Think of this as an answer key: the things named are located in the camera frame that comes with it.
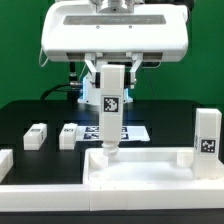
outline black table surface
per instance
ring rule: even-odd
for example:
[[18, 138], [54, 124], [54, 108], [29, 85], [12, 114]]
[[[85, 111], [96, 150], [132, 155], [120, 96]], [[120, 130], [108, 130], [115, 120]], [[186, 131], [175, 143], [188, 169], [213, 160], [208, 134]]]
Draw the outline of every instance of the black table surface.
[[[144, 125], [150, 142], [121, 142], [120, 147], [192, 147], [196, 108], [193, 101], [137, 101], [125, 109], [124, 125]], [[0, 110], [0, 149], [13, 149], [14, 166], [2, 185], [80, 184], [84, 153], [102, 142], [77, 142], [72, 151], [59, 150], [65, 123], [98, 125], [98, 112], [67, 101], [15, 101]], [[47, 124], [39, 151], [24, 151], [23, 135], [35, 123]], [[0, 223], [223, 223], [223, 209], [104, 212], [0, 213]]]

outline black cable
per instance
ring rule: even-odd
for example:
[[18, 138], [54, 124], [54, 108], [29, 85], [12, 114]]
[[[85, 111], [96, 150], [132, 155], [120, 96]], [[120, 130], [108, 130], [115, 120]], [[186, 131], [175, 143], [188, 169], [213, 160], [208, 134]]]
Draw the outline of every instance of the black cable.
[[49, 90], [46, 90], [46, 91], [42, 94], [42, 96], [40, 97], [40, 100], [45, 100], [49, 94], [51, 94], [52, 92], [56, 91], [56, 90], [59, 89], [59, 88], [65, 87], [65, 86], [70, 86], [70, 84], [69, 84], [69, 83], [66, 83], [66, 84], [59, 84], [59, 85], [57, 85], [57, 86], [55, 86], [55, 87], [53, 87], [53, 88], [51, 88], [51, 89], [49, 89]]
[[149, 74], [149, 72], [148, 72], [147, 69], [145, 69], [145, 72], [146, 72], [146, 76], [147, 76], [148, 81], [149, 81], [149, 85], [151, 87], [151, 91], [152, 91], [153, 98], [154, 98], [154, 100], [157, 100], [157, 96], [156, 96], [156, 93], [155, 93], [154, 88], [153, 88], [153, 85], [152, 85], [152, 80], [150, 78], [150, 74]]

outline green wall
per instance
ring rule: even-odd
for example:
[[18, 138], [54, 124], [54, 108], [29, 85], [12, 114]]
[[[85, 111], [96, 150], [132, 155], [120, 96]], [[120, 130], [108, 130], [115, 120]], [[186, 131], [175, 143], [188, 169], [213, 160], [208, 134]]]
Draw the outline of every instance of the green wall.
[[[44, 18], [53, 0], [0, 0], [0, 107], [10, 101], [39, 99], [68, 79], [67, 63], [38, 65]], [[135, 99], [188, 99], [224, 103], [224, 1], [197, 0], [188, 24], [190, 46], [179, 63], [142, 70]], [[49, 99], [62, 99], [54, 93]]]

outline white platform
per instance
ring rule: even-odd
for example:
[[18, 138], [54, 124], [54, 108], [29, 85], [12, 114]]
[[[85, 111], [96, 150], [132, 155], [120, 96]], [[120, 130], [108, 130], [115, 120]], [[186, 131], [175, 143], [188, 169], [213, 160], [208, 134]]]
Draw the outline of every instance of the white platform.
[[224, 208], [224, 167], [219, 178], [196, 180], [191, 168], [176, 165], [178, 151], [193, 148], [120, 149], [105, 169], [89, 166], [83, 184], [2, 185], [0, 212]]

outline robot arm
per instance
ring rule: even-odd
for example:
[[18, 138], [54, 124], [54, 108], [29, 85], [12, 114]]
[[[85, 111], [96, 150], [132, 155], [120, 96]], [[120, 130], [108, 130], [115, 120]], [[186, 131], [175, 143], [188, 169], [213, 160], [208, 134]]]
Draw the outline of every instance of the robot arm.
[[[139, 0], [57, 1], [46, 16], [42, 48], [52, 61], [85, 61], [91, 86], [100, 87], [100, 138], [113, 151], [121, 138], [124, 87], [134, 88], [142, 62], [185, 56], [188, 9], [135, 4]], [[100, 62], [131, 62], [132, 68], [125, 78], [124, 66], [97, 68]]]

